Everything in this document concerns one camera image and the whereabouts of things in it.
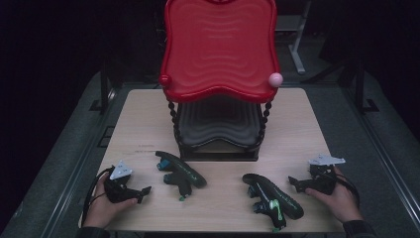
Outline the person's left hand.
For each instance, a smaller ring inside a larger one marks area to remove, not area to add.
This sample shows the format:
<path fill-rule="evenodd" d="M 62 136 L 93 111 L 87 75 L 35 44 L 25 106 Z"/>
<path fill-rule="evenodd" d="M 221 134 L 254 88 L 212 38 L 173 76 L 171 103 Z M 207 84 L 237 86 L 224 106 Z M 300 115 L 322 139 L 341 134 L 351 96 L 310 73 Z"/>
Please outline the person's left hand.
<path fill-rule="evenodd" d="M 97 227 L 105 229 L 111 221 L 121 212 L 135 206 L 138 203 L 136 198 L 127 199 L 122 202 L 113 203 L 106 196 L 104 182 L 108 174 L 104 174 L 96 184 L 95 199 L 90 203 L 82 227 Z"/>

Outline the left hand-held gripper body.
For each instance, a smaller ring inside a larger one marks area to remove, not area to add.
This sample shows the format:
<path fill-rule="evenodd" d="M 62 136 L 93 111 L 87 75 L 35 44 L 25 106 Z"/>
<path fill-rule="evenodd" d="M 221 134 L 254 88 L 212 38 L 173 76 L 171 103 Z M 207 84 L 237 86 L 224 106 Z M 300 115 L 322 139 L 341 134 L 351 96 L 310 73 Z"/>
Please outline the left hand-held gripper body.
<path fill-rule="evenodd" d="M 108 199 L 113 203 L 119 203 L 127 199 L 139 198 L 137 190 L 127 187 L 133 170 L 123 161 L 110 168 L 109 176 L 104 182 L 105 192 Z"/>

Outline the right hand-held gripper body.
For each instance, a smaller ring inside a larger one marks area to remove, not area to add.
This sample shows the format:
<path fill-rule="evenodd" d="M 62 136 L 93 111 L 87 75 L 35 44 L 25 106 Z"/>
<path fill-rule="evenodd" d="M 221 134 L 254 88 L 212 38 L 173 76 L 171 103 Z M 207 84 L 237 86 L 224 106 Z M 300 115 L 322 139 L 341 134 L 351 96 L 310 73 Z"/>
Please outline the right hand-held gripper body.
<path fill-rule="evenodd" d="M 335 188 L 337 175 L 335 165 L 344 164 L 344 158 L 335 158 L 328 155 L 318 155 L 308 161 L 311 180 L 309 187 L 325 194 L 331 194 Z"/>

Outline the red and black shoe rack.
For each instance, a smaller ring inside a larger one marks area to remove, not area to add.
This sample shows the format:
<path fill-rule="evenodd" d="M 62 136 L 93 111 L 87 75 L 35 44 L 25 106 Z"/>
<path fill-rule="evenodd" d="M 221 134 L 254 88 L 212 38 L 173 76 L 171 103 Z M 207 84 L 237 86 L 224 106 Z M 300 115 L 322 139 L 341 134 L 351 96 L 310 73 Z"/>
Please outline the red and black shoe rack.
<path fill-rule="evenodd" d="M 259 157 L 282 84 L 274 0 L 167 0 L 159 84 L 186 161 Z"/>

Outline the person's right hand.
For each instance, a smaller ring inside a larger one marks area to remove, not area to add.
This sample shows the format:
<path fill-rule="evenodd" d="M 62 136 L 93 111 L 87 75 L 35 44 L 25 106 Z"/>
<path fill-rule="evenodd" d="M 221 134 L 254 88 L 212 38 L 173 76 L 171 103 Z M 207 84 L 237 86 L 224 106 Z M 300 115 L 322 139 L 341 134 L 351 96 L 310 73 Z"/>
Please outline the person's right hand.
<path fill-rule="evenodd" d="M 305 193 L 325 204 L 342 223 L 364 219 L 357 206 L 356 197 L 342 184 L 337 183 L 331 195 L 313 188 L 306 188 Z"/>

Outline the dark metal post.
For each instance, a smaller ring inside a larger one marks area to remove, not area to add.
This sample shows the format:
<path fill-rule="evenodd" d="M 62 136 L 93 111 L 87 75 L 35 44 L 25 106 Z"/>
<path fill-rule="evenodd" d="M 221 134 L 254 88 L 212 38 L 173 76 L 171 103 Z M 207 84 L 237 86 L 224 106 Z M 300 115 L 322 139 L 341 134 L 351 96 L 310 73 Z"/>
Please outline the dark metal post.
<path fill-rule="evenodd" d="M 358 111 L 365 115 L 368 112 L 378 112 L 379 109 L 372 99 L 364 98 L 365 91 L 365 71 L 363 63 L 358 60 L 356 63 L 356 89 L 355 89 L 355 104 Z"/>
<path fill-rule="evenodd" d="M 100 82 L 100 98 L 94 100 L 89 108 L 90 111 L 98 111 L 100 115 L 103 115 L 111 101 L 111 94 L 113 92 L 112 82 L 109 79 L 109 63 L 105 59 L 99 71 L 99 82 Z"/>

